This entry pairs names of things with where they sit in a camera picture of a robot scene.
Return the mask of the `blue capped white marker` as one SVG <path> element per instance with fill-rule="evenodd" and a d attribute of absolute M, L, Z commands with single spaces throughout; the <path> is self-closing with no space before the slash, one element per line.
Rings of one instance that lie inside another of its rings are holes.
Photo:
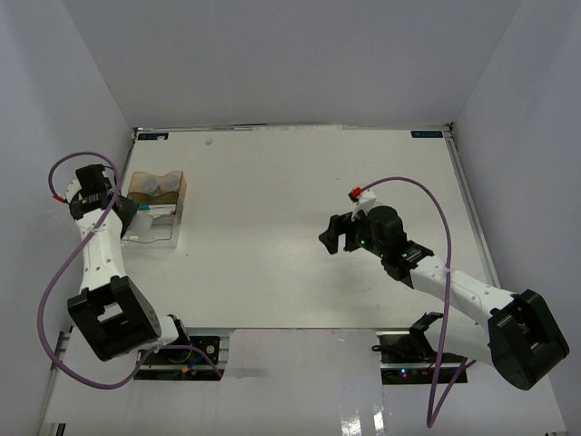
<path fill-rule="evenodd" d="M 140 211 L 161 211 L 161 210 L 168 210 L 174 211 L 176 208 L 175 204 L 154 204 L 154 205 L 140 205 Z"/>

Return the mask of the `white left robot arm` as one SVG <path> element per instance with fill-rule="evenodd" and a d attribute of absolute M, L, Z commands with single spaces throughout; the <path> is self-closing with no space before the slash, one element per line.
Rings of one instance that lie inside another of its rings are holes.
<path fill-rule="evenodd" d="M 80 293 L 67 301 L 67 310 L 96 356 L 103 362 L 135 349 L 161 346 L 171 362 L 183 362 L 192 351 L 181 320 L 160 316 L 127 276 L 121 241 L 138 213 L 138 203 L 119 196 L 101 224 L 113 199 L 113 186 L 102 164 L 75 171 L 66 194 L 69 211 L 83 238 L 84 275 Z"/>

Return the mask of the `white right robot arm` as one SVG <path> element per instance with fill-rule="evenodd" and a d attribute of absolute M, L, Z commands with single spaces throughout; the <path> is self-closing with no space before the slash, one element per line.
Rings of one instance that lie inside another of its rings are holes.
<path fill-rule="evenodd" d="M 450 303 L 470 318 L 473 332 L 453 330 L 441 312 L 429 312 L 403 338 L 378 351 L 431 362 L 444 351 L 494 367 L 512 386 L 530 390 L 570 353 L 545 299 L 532 290 L 514 293 L 451 271 L 429 248 L 413 242 L 395 209 L 330 217 L 320 242 L 329 254 L 363 249 L 377 256 L 387 275 L 410 289 Z"/>

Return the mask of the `clear jar of paper clips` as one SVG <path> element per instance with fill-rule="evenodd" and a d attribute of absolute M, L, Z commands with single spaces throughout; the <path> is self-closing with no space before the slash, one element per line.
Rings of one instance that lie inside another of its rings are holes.
<path fill-rule="evenodd" d="M 164 189 L 167 192 L 178 192 L 181 187 L 181 178 L 180 177 L 171 177 L 164 181 L 163 184 Z"/>

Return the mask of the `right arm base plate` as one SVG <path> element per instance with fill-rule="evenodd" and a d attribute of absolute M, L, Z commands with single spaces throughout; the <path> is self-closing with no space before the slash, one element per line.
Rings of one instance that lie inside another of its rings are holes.
<path fill-rule="evenodd" d="M 414 343 L 408 332 L 379 332 L 371 349 L 379 356 L 382 383 L 386 386 L 430 385 L 436 353 Z"/>

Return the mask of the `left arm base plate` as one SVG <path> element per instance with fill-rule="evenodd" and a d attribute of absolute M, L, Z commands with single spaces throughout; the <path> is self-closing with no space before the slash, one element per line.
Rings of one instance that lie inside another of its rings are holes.
<path fill-rule="evenodd" d="M 158 382 L 219 382 L 228 360 L 229 338 L 194 334 L 190 335 L 190 343 L 219 370 L 216 372 L 198 352 L 162 349 L 149 355 L 133 378 Z"/>

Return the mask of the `large white tape roll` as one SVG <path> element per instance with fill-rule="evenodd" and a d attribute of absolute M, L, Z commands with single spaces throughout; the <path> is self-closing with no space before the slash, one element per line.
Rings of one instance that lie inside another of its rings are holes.
<path fill-rule="evenodd" d="M 127 232 L 128 233 L 148 233 L 153 225 L 153 217 L 148 213 L 139 211 L 131 220 Z"/>

